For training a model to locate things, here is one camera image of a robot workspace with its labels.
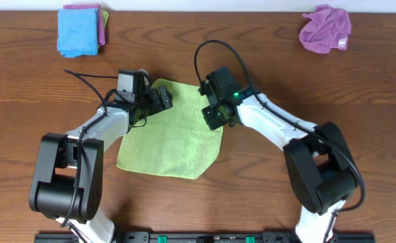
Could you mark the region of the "green microfiber cloth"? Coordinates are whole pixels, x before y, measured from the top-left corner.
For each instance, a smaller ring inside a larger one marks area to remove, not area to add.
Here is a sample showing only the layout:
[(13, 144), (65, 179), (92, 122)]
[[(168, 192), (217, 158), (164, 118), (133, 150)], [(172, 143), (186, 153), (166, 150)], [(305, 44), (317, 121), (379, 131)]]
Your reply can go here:
[(209, 106), (198, 87), (159, 78), (155, 88), (166, 86), (172, 108), (147, 118), (121, 141), (117, 167), (125, 171), (195, 180), (219, 156), (223, 129), (210, 130), (202, 110)]

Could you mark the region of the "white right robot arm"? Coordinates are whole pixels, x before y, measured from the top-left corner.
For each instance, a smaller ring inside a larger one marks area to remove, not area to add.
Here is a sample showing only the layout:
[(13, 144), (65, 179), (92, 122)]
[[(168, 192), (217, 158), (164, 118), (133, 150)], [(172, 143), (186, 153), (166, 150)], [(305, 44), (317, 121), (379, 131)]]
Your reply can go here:
[(289, 180), (302, 205), (295, 234), (300, 242), (329, 242), (335, 220), (347, 199), (364, 181), (340, 129), (327, 122), (318, 126), (286, 112), (265, 94), (251, 88), (201, 88), (209, 106), (202, 110), (211, 130), (241, 124), (256, 130), (284, 154)]

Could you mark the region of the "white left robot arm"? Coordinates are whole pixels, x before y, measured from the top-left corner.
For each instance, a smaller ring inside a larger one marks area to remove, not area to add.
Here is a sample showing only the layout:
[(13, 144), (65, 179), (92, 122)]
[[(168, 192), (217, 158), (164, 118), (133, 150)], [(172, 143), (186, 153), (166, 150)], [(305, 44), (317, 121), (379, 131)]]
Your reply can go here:
[(105, 151), (136, 123), (173, 106), (165, 86), (140, 93), (110, 90), (96, 114), (75, 130), (45, 134), (29, 195), (33, 211), (58, 221), (66, 234), (39, 233), (35, 242), (121, 242), (100, 208)]

